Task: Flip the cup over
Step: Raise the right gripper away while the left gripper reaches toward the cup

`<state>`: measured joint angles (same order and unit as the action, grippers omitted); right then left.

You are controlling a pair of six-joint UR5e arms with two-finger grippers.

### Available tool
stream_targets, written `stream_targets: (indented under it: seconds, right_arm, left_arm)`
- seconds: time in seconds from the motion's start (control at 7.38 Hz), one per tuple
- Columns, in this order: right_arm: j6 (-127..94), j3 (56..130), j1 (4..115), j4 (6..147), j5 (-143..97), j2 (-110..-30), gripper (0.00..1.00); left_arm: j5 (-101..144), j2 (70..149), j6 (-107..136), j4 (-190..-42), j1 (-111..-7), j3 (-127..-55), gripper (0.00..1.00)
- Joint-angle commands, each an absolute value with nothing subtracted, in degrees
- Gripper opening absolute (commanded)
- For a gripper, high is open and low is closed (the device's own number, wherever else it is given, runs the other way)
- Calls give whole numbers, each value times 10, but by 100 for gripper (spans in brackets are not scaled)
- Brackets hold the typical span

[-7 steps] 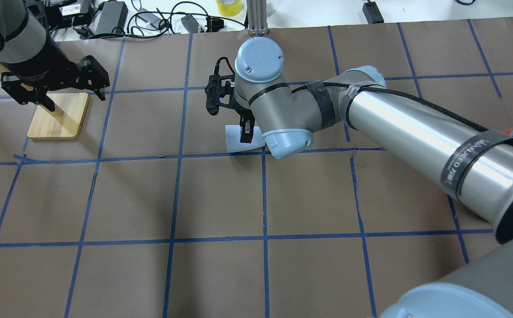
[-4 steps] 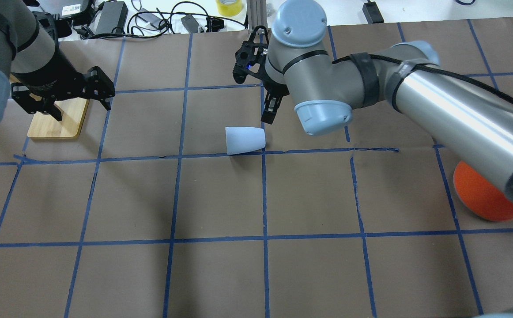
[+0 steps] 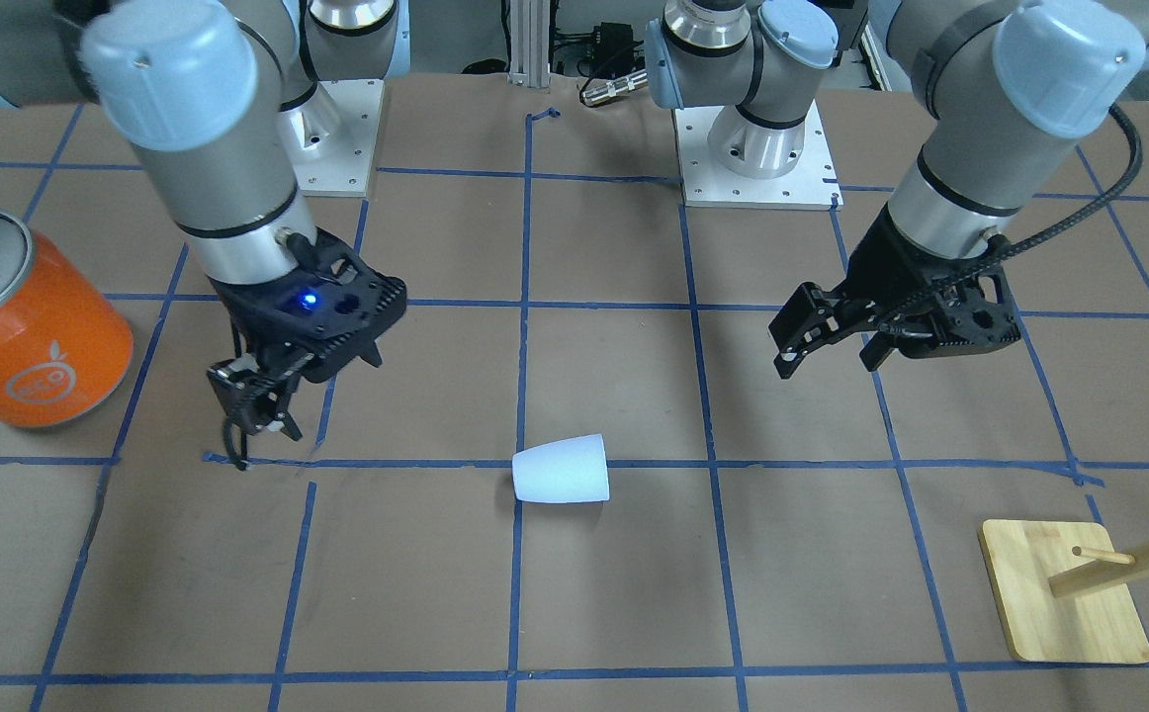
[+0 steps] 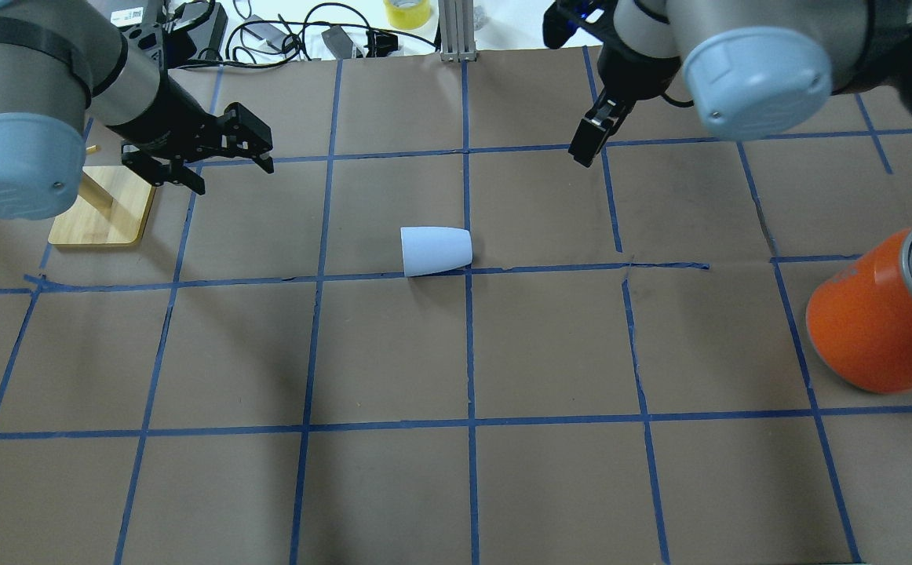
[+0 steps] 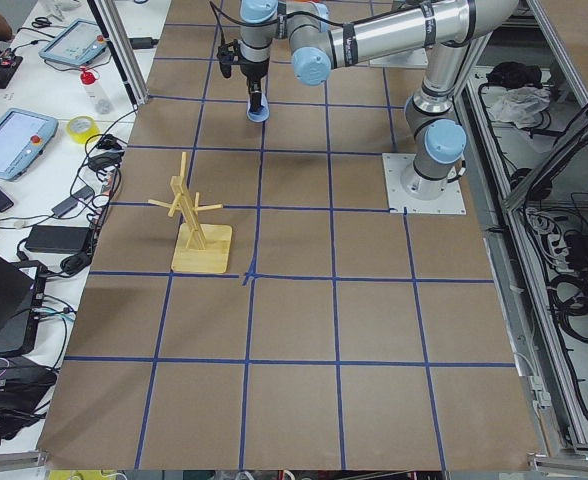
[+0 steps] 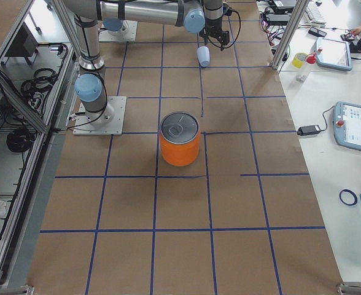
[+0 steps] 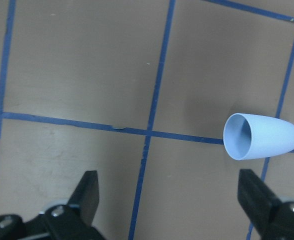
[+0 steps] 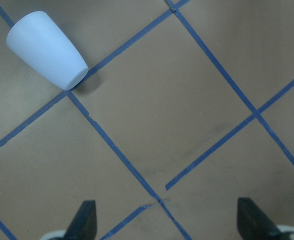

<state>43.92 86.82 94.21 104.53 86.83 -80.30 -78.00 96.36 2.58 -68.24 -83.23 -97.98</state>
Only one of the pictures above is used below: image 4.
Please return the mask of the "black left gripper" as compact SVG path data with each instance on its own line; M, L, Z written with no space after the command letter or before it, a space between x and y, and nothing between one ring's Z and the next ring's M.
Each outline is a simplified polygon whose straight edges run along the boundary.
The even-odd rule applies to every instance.
M184 186L206 194L204 179L189 164L208 158L248 159L266 174L275 172L270 126L239 101L220 115L202 108L168 75L161 75L143 114L116 125L122 138L120 164L151 186Z

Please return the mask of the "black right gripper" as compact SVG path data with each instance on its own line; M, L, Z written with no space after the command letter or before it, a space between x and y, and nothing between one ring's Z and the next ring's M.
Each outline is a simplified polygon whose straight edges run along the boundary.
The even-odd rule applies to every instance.
M664 96L680 68L665 1L553 1L543 13L542 39L560 48L578 30L602 42L596 74L602 85L568 153L591 167L636 101Z

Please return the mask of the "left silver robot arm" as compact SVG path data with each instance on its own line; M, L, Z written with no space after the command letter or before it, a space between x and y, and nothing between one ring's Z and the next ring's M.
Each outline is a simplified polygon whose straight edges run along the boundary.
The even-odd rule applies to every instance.
M202 194L191 164L215 157L272 174L266 122L240 103L212 115L170 76L170 58L193 53L181 26L125 30L86 1L0 1L0 218L75 204L87 117L122 138L120 163L154 187Z

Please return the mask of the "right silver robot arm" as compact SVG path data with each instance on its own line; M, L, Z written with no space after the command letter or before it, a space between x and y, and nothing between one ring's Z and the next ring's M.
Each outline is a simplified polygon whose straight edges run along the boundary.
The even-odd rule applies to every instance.
M830 97L896 89L912 115L912 1L554 1L546 47L578 30L602 42L603 89L568 151L583 166L642 100L682 76L714 138L786 132Z

